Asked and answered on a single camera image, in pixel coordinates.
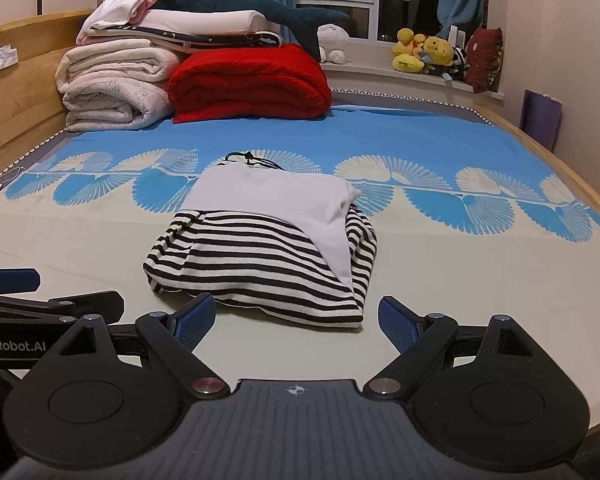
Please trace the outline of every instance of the red cushion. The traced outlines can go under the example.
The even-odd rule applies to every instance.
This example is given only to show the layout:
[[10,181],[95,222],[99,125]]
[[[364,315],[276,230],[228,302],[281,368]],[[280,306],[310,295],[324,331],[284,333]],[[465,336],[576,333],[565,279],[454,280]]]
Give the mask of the red cushion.
[[474,93],[486,92],[502,66],[504,42],[499,28],[479,28],[466,46],[470,67],[464,82],[474,88]]
[[320,64],[295,44],[193,54],[173,73],[174,123],[230,117],[319,117],[331,106]]

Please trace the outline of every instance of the wooden bed frame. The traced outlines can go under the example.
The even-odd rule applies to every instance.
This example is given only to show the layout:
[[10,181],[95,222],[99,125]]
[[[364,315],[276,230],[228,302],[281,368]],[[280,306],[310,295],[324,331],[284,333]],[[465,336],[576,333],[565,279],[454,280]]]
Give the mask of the wooden bed frame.
[[[0,172],[64,128],[66,109],[54,75],[90,10],[58,12],[0,25],[0,46],[18,49],[19,62],[0,70]],[[476,111],[542,159],[582,202],[600,215],[600,195],[575,171],[513,124],[485,107]],[[600,424],[592,428],[595,431]]]

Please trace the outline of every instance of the maroon pillow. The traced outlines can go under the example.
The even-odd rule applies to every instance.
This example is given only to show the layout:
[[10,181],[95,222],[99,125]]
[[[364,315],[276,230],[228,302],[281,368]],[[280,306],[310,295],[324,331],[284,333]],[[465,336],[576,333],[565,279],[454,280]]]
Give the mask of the maroon pillow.
[[466,46],[469,69],[464,82],[474,88],[474,93],[486,92],[502,67],[504,41],[500,28],[479,28]]

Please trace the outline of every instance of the metal bolt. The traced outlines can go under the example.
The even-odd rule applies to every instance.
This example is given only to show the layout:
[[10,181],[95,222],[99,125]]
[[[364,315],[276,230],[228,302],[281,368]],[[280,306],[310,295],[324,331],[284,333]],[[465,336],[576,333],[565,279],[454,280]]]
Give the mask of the metal bolt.
[[211,395],[220,392],[224,388],[224,381],[217,377],[202,377],[191,384],[199,394]]
[[369,389],[379,395],[393,395],[400,390],[400,383],[389,377],[378,377],[369,382]]

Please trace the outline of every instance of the folded red quilt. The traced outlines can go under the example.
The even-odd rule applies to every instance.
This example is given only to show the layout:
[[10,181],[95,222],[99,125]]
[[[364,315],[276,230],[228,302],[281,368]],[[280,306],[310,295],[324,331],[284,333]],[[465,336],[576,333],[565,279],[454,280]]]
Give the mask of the folded red quilt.
[[174,123],[229,117],[319,117],[331,91],[318,62],[295,44],[218,48],[193,54],[173,73]]

